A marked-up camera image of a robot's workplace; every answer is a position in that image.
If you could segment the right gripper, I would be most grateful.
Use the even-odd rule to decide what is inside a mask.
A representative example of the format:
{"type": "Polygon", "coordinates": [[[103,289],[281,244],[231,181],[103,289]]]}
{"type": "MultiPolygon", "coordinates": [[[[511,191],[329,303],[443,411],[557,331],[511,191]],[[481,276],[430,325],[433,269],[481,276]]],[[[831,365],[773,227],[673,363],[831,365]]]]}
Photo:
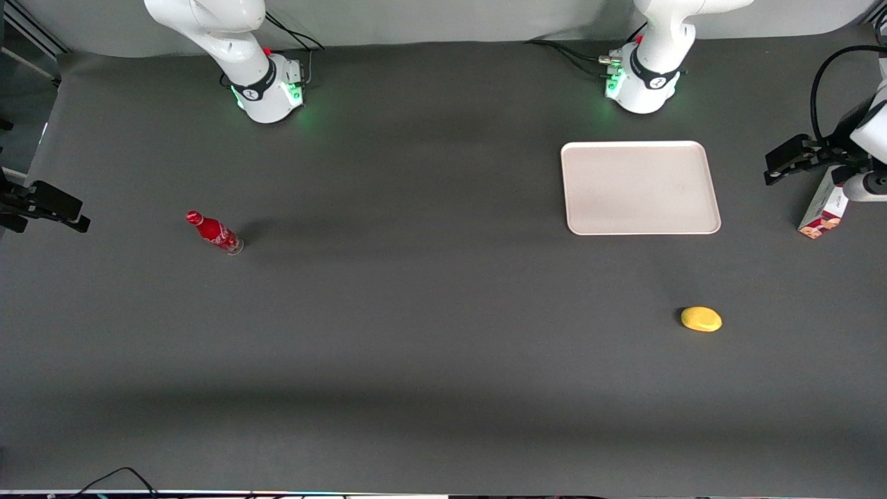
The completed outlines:
{"type": "Polygon", "coordinates": [[[30,186],[10,180],[1,170],[1,225],[3,229],[21,234],[26,230],[33,211],[40,217],[86,233],[91,219],[82,215],[82,201],[56,186],[35,181],[30,186]]]}

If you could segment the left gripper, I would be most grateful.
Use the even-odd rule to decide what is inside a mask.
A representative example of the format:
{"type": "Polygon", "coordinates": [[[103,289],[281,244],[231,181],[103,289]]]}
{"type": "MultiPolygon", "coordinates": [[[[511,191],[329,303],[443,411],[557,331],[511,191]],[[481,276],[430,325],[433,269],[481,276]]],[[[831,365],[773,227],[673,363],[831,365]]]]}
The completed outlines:
{"type": "Polygon", "coordinates": [[[874,168],[885,162],[886,101],[872,97],[845,113],[825,138],[821,152],[830,160],[823,161],[820,146],[809,135],[796,135],[764,156],[764,184],[772,186],[785,177],[811,173],[837,164],[851,168],[874,168]]]}

